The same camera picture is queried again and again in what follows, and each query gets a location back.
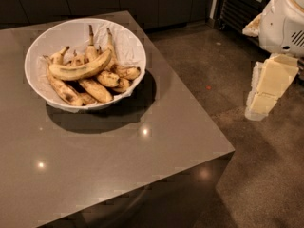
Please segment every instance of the floor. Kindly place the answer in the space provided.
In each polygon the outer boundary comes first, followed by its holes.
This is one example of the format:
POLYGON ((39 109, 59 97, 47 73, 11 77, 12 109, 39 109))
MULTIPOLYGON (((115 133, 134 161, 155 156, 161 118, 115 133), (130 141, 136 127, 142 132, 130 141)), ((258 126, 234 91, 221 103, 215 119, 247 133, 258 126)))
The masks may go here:
POLYGON ((203 23, 148 36, 236 149, 193 227, 304 227, 304 85, 294 81, 252 122, 244 117, 252 68, 267 52, 203 23))

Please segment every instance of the bowl rim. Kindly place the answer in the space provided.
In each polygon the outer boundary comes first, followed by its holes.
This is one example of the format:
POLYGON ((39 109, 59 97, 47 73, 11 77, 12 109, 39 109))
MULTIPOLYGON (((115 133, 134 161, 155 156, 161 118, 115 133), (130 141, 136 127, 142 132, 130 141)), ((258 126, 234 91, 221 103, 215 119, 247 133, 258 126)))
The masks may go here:
POLYGON ((103 108, 107 108, 115 103, 117 103, 119 100, 121 100, 122 98, 125 98, 125 97, 129 97, 132 95, 133 93, 133 90, 135 89, 135 87, 138 85, 138 83, 142 80, 144 74, 145 74, 145 68, 146 68, 146 52, 145 52, 145 48, 143 46, 143 43, 141 42, 141 40, 128 28, 122 26, 121 24, 118 24, 116 22, 112 22, 110 20, 106 20, 106 19, 99 19, 99 18, 79 18, 79 19, 71 19, 71 20, 68 20, 68 21, 65 21, 65 22, 62 22, 62 23, 59 23, 58 25, 55 25, 51 28, 48 28, 46 31, 44 31, 42 34, 40 34, 30 45, 30 47, 28 48, 28 51, 27 51, 27 54, 26 54, 26 58, 25 58, 25 62, 24 62, 24 71, 25 71, 25 74, 26 74, 26 78, 27 78, 27 81, 30 85, 30 87, 40 96, 42 97, 49 105, 51 105, 52 107, 56 107, 58 105, 58 107, 56 108, 60 108, 60 109, 63 109, 63 110, 66 110, 66 111, 72 111, 72 112, 78 112, 79 110, 99 110, 99 109, 103 109, 103 108), (140 76, 137 78, 138 82, 135 86, 133 86, 132 90, 131 91, 126 91, 122 94, 118 94, 118 95, 115 95, 114 97, 116 97, 116 99, 114 99, 113 101, 109 102, 109 103, 104 103, 104 104, 93 104, 93 105, 82 105, 82 106, 74 106, 74 105, 70 105, 70 104, 67 104, 65 103, 63 100, 62 100, 62 103, 61 104, 58 104, 58 103, 54 103, 53 101, 51 101, 50 99, 48 99, 46 96, 44 96, 40 90, 38 90, 31 82, 30 80, 30 76, 29 76, 29 73, 28 73, 28 70, 27 70, 27 61, 29 60, 29 55, 30 55, 30 52, 31 52, 31 49, 35 46, 35 44, 37 43, 38 40, 40 40, 42 37, 45 36, 46 33, 48 33, 50 30, 54 30, 58 27, 60 27, 61 25, 63 24, 70 24, 70 23, 77 23, 77 22, 88 22, 88 21, 95 21, 96 23, 99 22, 102 22, 102 21, 106 21, 107 23, 110 23, 110 24, 115 24, 119 27, 122 27, 126 30, 128 30, 128 32, 130 32, 134 38, 136 38, 137 40, 137 43, 140 44, 140 46, 142 47, 143 49, 143 66, 144 66, 144 70, 142 70, 142 73, 140 74, 140 76))

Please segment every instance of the concrete floor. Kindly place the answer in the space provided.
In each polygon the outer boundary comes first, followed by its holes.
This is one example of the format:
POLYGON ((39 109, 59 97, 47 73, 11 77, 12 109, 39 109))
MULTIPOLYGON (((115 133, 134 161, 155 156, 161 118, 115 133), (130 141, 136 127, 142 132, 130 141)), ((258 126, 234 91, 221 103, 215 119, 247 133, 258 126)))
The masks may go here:
POLYGON ((304 227, 304 86, 292 84, 268 118, 251 122, 252 66, 268 53, 202 23, 148 36, 236 149, 194 227, 304 227))

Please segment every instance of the bowl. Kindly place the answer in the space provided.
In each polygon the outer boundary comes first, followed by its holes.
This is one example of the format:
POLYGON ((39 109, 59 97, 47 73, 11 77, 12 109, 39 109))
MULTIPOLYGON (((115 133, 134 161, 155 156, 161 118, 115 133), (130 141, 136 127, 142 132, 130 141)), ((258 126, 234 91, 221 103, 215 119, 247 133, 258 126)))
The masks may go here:
POLYGON ((104 109, 129 97, 143 78, 145 67, 146 55, 143 44, 129 29, 108 20, 95 18, 74 19, 48 29, 29 47, 25 60, 26 78, 33 90, 52 107, 73 113, 104 109), (49 84, 46 72, 48 63, 43 56, 50 56, 65 46, 70 47, 65 55, 65 61, 72 57, 74 50, 84 53, 88 42, 89 25, 93 28, 95 46, 101 46, 102 49, 105 48, 107 41, 106 28, 110 28, 118 61, 123 66, 139 67, 141 74, 126 92, 114 95, 114 100, 109 103, 72 106, 64 102, 49 84))

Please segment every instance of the gray countertop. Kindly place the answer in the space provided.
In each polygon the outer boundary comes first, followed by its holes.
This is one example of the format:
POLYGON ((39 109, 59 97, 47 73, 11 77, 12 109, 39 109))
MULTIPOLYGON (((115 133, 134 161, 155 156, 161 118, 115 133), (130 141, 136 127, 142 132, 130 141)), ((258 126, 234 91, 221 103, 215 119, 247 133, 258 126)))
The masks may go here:
POLYGON ((0 30, 0 227, 37 227, 234 151, 128 12, 98 17, 147 55, 134 94, 99 112, 52 108, 26 80, 29 46, 56 23, 0 30))

